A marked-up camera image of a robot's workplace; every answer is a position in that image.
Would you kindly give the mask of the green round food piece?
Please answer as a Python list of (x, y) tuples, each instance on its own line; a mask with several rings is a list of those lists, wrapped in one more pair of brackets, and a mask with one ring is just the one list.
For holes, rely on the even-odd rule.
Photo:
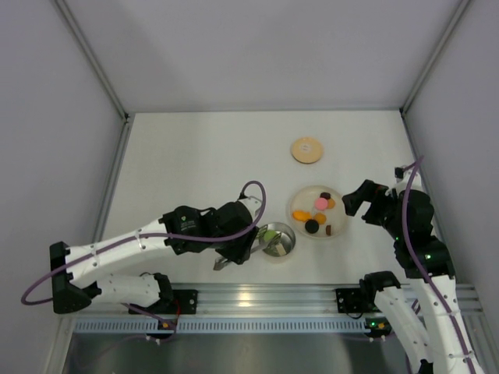
[(264, 236), (263, 236), (263, 240), (265, 242), (269, 242), (274, 238), (275, 235), (276, 235), (276, 233), (274, 231), (266, 231)]

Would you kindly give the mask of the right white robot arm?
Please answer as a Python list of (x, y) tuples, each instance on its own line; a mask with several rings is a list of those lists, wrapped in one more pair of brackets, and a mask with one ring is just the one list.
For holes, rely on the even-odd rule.
[(402, 286), (390, 271), (369, 273), (359, 286), (389, 322), (411, 371), (483, 372), (464, 326), (448, 248), (433, 233), (430, 197), (406, 181), (389, 188), (366, 180), (342, 202), (350, 217), (368, 203), (362, 219), (383, 228), (394, 241), (395, 258), (416, 295), (416, 305), (404, 300)]

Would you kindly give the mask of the white tofu piece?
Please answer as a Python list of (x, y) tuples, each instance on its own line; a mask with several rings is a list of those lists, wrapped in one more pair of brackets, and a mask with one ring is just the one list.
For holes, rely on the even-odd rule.
[(281, 243), (279, 243), (273, 247), (271, 255), (273, 257), (283, 257), (287, 255), (287, 252), (285, 250), (285, 247)]

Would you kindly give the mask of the metal tongs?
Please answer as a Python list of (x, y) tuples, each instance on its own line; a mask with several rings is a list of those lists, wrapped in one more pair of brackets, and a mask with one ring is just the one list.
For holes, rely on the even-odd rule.
[[(282, 233), (280, 231), (274, 231), (276, 233), (274, 238), (269, 242), (265, 242), (263, 240), (263, 236), (264, 236), (266, 231), (274, 231), (274, 230), (265, 229), (265, 230), (263, 230), (262, 234), (258, 234), (257, 238), (259, 239), (259, 244), (255, 247), (251, 248), (251, 250), (249, 252), (250, 254), (257, 252), (257, 251), (260, 251), (260, 250), (271, 249), (275, 245), (280, 243), (281, 236), (282, 236)], [(220, 270), (224, 269), (226, 266), (229, 266), (231, 264), (232, 264), (232, 261), (230, 259), (226, 259), (223, 256), (221, 256), (215, 260), (213, 270), (220, 271)]]

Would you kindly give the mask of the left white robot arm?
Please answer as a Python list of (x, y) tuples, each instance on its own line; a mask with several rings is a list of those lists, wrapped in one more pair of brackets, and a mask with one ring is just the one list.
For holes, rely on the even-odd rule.
[(123, 275), (147, 261), (174, 259), (213, 249), (225, 262), (240, 265), (250, 257), (263, 202), (243, 197), (215, 209), (179, 206), (133, 232), (90, 245), (50, 246), (52, 307), (57, 314), (78, 312), (97, 303), (128, 304), (148, 312), (173, 300), (167, 276)]

